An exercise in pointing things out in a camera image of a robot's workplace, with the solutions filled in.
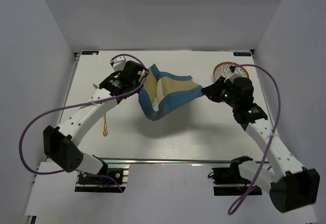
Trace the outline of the blue and tan placemat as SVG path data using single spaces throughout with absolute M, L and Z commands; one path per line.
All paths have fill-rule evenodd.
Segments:
M 149 68 L 144 86 L 139 91 L 139 104 L 145 117 L 157 121 L 177 108 L 203 96 L 203 87 L 190 75 L 178 76 Z

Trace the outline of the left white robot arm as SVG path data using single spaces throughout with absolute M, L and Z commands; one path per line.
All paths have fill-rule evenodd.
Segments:
M 127 61 L 121 71 L 113 72 L 99 84 L 89 105 L 82 105 L 57 127 L 47 126 L 43 131 L 45 155 L 68 173 L 85 172 L 97 183 L 105 181 L 107 164 L 82 152 L 78 145 L 102 116 L 141 88 L 145 71 L 143 65 Z

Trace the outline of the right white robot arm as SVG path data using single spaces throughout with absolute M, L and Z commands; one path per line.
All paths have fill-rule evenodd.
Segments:
M 272 171 L 257 164 L 251 157 L 235 158 L 230 164 L 230 177 L 240 183 L 245 179 L 267 192 L 275 208 L 285 213 L 316 202 L 320 175 L 307 169 L 276 137 L 264 110 L 254 103 L 254 87 L 250 79 L 220 77 L 202 93 L 213 102 L 224 102 L 232 108 L 235 121 L 264 153 Z

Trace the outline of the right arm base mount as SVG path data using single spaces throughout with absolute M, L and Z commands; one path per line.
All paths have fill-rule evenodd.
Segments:
M 212 168 L 207 177 L 213 181 L 213 193 L 217 197 L 241 196 L 251 183 L 243 178 L 236 180 L 234 174 L 227 167 Z

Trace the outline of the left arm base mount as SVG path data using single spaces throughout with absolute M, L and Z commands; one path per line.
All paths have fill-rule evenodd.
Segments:
M 109 164 L 106 177 L 91 177 L 86 173 L 78 173 L 75 192 L 88 193 L 123 193 L 129 175 L 129 165 Z

